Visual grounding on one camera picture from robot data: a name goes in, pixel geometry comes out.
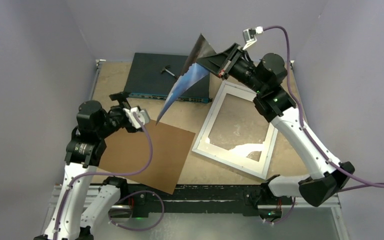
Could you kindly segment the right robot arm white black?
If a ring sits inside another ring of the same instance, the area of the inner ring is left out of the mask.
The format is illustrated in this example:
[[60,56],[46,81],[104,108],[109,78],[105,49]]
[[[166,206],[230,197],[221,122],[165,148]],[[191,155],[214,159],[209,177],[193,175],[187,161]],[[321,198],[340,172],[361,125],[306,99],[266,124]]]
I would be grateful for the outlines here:
[[247,56],[235,43],[221,53],[199,56],[196,63],[220,79],[231,76],[254,91],[258,113],[283,134],[304,162],[307,175],[274,175],[263,182],[262,200],[272,204],[283,196],[301,197],[318,207],[345,186],[355,168],[334,156],[304,122],[298,102],[281,86],[289,75],[283,58],[267,53],[255,65]]

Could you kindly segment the landscape photo print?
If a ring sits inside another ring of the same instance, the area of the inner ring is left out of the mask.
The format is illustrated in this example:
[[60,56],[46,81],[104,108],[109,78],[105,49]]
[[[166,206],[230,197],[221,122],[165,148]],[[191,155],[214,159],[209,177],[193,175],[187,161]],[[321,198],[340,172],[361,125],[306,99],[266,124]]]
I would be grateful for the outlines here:
[[202,78],[207,76],[210,71],[197,63],[199,58],[215,55],[216,51],[208,40],[201,33],[196,40],[190,54],[188,55],[177,81],[174,83],[167,98],[160,110],[156,123],[158,124],[171,105],[189,88],[195,85]]

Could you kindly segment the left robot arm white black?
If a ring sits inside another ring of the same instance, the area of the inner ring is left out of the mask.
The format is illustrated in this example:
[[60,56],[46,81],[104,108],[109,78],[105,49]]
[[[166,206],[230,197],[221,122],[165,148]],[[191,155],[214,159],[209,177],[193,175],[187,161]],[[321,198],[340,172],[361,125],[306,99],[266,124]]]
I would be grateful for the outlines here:
[[109,97],[118,104],[105,111],[99,101],[83,102],[76,115],[77,125],[71,132],[64,158],[64,178],[53,215],[38,240],[92,240],[111,204],[122,205],[129,199],[126,180],[110,176],[102,191],[88,207],[87,193],[107,148],[105,139],[119,129],[130,133],[140,131],[133,125],[128,103],[129,94],[119,92]]

